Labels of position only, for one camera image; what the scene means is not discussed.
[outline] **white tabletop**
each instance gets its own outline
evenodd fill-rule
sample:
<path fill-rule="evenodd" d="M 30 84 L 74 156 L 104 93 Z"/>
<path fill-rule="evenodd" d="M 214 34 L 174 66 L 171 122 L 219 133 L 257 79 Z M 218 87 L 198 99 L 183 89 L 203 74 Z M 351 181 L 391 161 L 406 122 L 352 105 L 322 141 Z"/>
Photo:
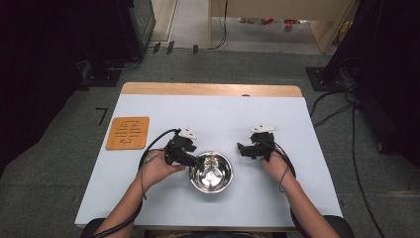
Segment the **white tabletop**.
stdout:
<path fill-rule="evenodd" d="M 241 157 L 237 143 L 250 145 L 250 129 L 276 126 L 275 142 L 292 161 L 297 179 L 324 215 L 342 216 L 337 195 L 302 97 L 237 97 L 122 94 L 113 118 L 150 117 L 147 145 L 168 129 L 189 128 L 197 136 L 192 155 L 216 151 L 233 165 L 231 184 L 207 194 L 193 186 L 188 171 L 177 173 L 148 191 L 136 225 L 156 229 L 281 230 L 293 228 L 284 193 L 258 160 Z M 75 224 L 106 217 L 136 175 L 141 150 L 100 150 Z M 163 137 L 161 148 L 173 134 Z"/>

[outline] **gray carpet floor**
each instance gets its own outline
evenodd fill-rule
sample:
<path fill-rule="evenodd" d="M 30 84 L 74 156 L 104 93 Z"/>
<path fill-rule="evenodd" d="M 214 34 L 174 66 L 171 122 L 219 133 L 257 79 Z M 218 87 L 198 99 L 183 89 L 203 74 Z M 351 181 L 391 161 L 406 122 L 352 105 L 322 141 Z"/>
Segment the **gray carpet floor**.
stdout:
<path fill-rule="evenodd" d="M 174 50 L 148 52 L 122 73 L 115 88 L 76 91 L 41 141 L 13 161 L 0 181 L 0 237 L 78 237 L 74 219 L 104 139 L 122 85 L 128 81 L 291 84 L 301 88 L 308 109 L 314 92 L 305 66 L 325 66 L 330 57 L 280 53 Z M 346 105 L 344 94 L 322 100 L 313 121 Z M 103 111 L 109 108 L 102 125 Z M 344 217 L 357 237 L 379 237 L 355 176 L 352 111 L 316 128 Z M 356 111 L 356 161 L 371 210 L 385 237 L 420 237 L 420 175 L 398 155 L 376 151 L 364 113 Z M 299 237 L 289 233 L 289 237 Z"/>

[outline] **metal bowl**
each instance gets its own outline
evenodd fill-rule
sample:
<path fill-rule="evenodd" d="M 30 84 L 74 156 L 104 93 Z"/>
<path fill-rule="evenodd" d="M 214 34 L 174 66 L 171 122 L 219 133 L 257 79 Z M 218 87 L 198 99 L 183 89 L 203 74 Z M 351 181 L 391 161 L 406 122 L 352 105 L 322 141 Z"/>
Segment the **metal bowl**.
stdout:
<path fill-rule="evenodd" d="M 217 152 L 205 152 L 198 159 L 198 165 L 189 168 L 189 178 L 197 189 L 205 193 L 215 193 L 231 183 L 234 172 L 225 156 Z"/>

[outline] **person's left hand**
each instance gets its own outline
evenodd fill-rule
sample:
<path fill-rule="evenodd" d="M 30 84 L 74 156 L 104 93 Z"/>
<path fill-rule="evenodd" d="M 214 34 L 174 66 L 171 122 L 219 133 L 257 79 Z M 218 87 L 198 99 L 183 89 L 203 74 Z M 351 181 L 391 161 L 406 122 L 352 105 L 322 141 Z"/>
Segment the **person's left hand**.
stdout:
<path fill-rule="evenodd" d="M 164 160 L 164 151 L 151 151 L 146 158 L 149 158 L 155 153 L 158 153 L 158 155 L 151 161 L 145 161 L 136 177 L 136 179 L 142 180 L 144 192 L 154 184 L 164 180 L 166 177 L 185 170 L 185 166 L 183 165 L 169 166 Z"/>

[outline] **person's right hand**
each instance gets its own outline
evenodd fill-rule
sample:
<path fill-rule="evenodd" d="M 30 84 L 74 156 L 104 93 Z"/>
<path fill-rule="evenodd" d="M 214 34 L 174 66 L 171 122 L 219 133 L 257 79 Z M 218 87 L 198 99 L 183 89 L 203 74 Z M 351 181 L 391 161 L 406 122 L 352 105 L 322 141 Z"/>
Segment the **person's right hand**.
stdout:
<path fill-rule="evenodd" d="M 266 159 L 262 159 L 262 168 L 278 183 L 281 183 L 281 178 L 286 170 L 287 172 L 286 175 L 284 175 L 284 179 L 290 175 L 293 176 L 290 169 L 287 167 L 287 163 L 276 151 L 271 152 L 271 155 L 269 155 L 269 162 Z"/>

